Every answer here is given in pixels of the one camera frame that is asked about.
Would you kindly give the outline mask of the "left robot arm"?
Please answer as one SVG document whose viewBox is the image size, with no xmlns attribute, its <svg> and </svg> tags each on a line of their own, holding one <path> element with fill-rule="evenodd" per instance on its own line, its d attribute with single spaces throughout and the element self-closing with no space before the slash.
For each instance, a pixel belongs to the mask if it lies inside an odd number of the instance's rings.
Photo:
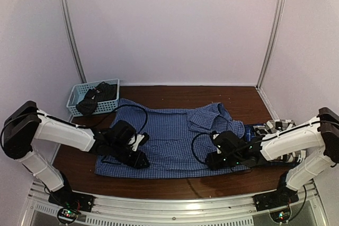
<svg viewBox="0 0 339 226">
<path fill-rule="evenodd" d="M 137 131 L 131 124 L 119 120 L 113 127 L 98 129 L 96 125 L 73 124 L 47 114 L 27 101 L 5 122 L 1 130 L 1 148 L 4 153 L 19 161 L 34 177 L 42 181 L 51 195 L 65 207 L 76 203 L 64 174 L 38 153 L 33 140 L 46 140 L 100 156 L 112 156 L 134 169 L 150 166 L 147 156 L 139 150 L 149 135 Z"/>
</svg>

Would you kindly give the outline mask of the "blue small-check shirt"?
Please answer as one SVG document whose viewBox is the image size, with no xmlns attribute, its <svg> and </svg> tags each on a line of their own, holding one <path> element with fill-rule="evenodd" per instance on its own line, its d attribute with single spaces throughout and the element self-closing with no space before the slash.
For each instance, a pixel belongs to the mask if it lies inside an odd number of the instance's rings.
<svg viewBox="0 0 339 226">
<path fill-rule="evenodd" d="M 139 149 L 150 166 L 134 169 L 112 156 L 98 156 L 95 173 L 115 178 L 178 179 L 217 176 L 247 170 L 238 164 L 233 168 L 211 170 L 203 161 L 215 151 L 209 133 L 232 131 L 244 136 L 242 121 L 234 120 L 223 103 L 211 103 L 195 109 L 150 109 L 122 98 L 115 120 L 124 120 L 137 130 L 149 134 L 149 140 Z"/>
</svg>

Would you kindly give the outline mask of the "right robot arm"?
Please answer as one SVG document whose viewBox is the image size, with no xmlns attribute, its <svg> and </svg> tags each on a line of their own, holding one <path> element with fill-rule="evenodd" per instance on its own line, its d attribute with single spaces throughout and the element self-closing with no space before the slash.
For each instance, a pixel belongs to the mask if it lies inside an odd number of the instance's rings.
<svg viewBox="0 0 339 226">
<path fill-rule="evenodd" d="M 325 169 L 338 164 L 338 115 L 327 107 L 318 115 L 288 130 L 261 135 L 245 142 L 231 131 L 213 132 L 210 135 L 216 151 L 205 159 L 210 169 L 237 164 L 255 167 L 273 161 L 279 156 L 315 148 L 297 167 L 280 177 L 277 190 L 271 192 L 275 205 L 283 205 L 306 182 Z"/>
</svg>

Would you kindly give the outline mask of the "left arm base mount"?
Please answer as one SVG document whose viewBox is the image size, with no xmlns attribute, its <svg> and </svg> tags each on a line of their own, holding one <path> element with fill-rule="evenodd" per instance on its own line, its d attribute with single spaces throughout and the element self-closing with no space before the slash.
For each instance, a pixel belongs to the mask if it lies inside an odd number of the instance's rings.
<svg viewBox="0 0 339 226">
<path fill-rule="evenodd" d="M 57 212 L 57 220 L 61 225 L 70 225 L 74 223 L 83 212 L 91 212 L 94 204 L 94 196 L 74 192 L 70 186 L 67 177 L 61 173 L 64 186 L 57 190 L 51 191 L 43 182 L 44 191 L 49 195 L 48 202 L 60 206 Z"/>
</svg>

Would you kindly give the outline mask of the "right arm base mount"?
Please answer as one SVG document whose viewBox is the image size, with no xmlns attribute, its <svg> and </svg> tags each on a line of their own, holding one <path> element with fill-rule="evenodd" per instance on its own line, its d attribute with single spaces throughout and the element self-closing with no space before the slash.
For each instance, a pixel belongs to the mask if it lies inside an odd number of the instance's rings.
<svg viewBox="0 0 339 226">
<path fill-rule="evenodd" d="M 287 172 L 279 178 L 275 191 L 254 195 L 256 210 L 272 210 L 271 219 L 276 223 L 287 223 L 291 218 L 290 204 L 299 201 L 297 191 L 287 188 Z"/>
</svg>

